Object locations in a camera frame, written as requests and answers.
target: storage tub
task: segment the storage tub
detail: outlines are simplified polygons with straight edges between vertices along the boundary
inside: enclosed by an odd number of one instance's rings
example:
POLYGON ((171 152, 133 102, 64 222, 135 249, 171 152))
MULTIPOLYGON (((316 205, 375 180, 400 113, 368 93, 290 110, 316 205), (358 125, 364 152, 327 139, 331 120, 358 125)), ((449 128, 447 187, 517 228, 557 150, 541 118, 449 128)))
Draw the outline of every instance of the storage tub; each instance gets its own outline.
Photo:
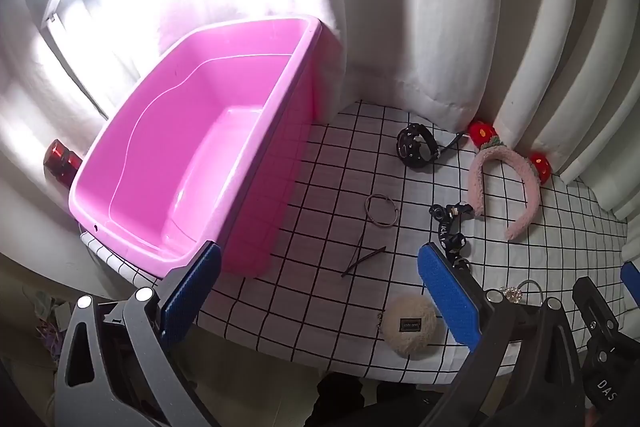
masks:
POLYGON ((164 277, 204 241, 223 270, 268 267, 313 114, 312 17, 198 29, 136 85, 89 150, 71 213, 102 244, 164 277))

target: white checkered tablecloth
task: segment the white checkered tablecloth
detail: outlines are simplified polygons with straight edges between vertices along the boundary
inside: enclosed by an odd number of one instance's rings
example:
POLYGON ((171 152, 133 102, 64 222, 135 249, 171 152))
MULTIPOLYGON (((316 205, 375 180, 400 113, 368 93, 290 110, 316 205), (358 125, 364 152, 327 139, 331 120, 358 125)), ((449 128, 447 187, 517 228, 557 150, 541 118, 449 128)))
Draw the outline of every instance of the white checkered tablecloth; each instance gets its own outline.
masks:
MULTIPOLYGON (((439 143, 453 135, 406 111, 355 103, 329 126, 312 127, 308 150, 290 200, 271 267, 258 279, 222 274, 197 324, 252 349, 379 380, 449 383, 468 349, 454 340, 442 318, 431 352, 404 359, 382 340, 379 313, 404 293, 428 295, 416 267, 418 248, 437 241, 431 203, 466 200, 467 170, 475 149, 463 138, 422 171, 405 168, 396 157, 396 136, 408 122, 433 130, 439 143), (372 192, 396 201, 399 223, 380 229, 365 222, 364 199, 372 192), (366 227, 360 256, 386 245, 360 264, 354 276, 340 277, 366 227)), ((619 267, 626 223, 602 210, 582 182, 564 185, 553 176, 542 188, 542 212, 517 243, 504 231, 525 206, 524 186, 507 165, 484 170, 486 217, 463 222, 468 259, 485 289, 535 279, 547 296, 561 299, 578 347, 589 335, 571 298, 576 278, 589 275, 619 317, 625 303, 619 267)), ((376 219, 391 220, 387 201, 374 200, 376 219)), ((82 240, 98 257, 135 286, 158 280, 122 260, 88 232, 82 240)), ((529 287, 530 302, 539 293, 529 287)), ((507 350, 501 372, 510 371, 518 344, 507 350)))

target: label on pom-pom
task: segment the label on pom-pom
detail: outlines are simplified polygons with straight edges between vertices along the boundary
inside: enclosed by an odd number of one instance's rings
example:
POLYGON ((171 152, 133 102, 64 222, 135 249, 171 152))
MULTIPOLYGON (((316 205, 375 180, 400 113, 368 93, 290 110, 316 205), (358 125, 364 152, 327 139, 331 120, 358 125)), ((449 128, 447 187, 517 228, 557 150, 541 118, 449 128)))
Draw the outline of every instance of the label on pom-pom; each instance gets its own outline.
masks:
POLYGON ((400 319, 400 333, 415 333, 421 329, 422 319, 400 319))

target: white fabric backdrop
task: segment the white fabric backdrop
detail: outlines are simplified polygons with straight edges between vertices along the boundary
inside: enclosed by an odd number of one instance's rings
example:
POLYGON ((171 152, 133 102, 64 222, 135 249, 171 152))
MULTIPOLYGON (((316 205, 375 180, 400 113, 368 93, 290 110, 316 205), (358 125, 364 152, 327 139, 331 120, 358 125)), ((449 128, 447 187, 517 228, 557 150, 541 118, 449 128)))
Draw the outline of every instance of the white fabric backdrop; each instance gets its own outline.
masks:
MULTIPOLYGON (((343 45, 342 57, 326 68, 320 120, 360 98, 411 110, 447 130, 464 129, 478 113, 517 150, 545 152, 565 182, 581 175, 618 217, 634 217, 640 208, 638 0, 78 3, 59 13, 76 49, 70 63, 89 71, 82 76, 94 77, 94 89, 113 107, 191 29, 307 13, 343 45)), ((1 146, 50 193, 39 145, 59 137, 85 152, 102 120, 42 46, 22 4, 0 2, 2 58, 14 68, 2 73, 10 80, 3 96, 11 108, 2 111, 1 146), (25 148, 27 139, 32 146, 25 148)), ((634 252, 640 255, 640 245, 634 252)))

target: blue textured pad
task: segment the blue textured pad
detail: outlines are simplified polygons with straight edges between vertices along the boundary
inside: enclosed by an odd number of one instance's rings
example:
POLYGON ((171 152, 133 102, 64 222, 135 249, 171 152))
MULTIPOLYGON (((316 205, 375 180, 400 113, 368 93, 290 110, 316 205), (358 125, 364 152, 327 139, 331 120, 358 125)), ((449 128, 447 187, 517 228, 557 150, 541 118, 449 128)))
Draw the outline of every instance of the blue textured pad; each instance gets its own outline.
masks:
POLYGON ((626 289, 640 306, 640 273, 638 268, 631 261, 627 261, 620 268, 620 279, 625 283, 626 289))
POLYGON ((418 273, 453 338, 473 351, 480 341, 478 310, 429 245, 423 245, 418 251, 418 273))
POLYGON ((180 342, 198 316, 202 303, 220 275, 222 252, 211 243, 191 267, 182 285, 174 292, 162 310, 160 341, 164 347, 180 342))

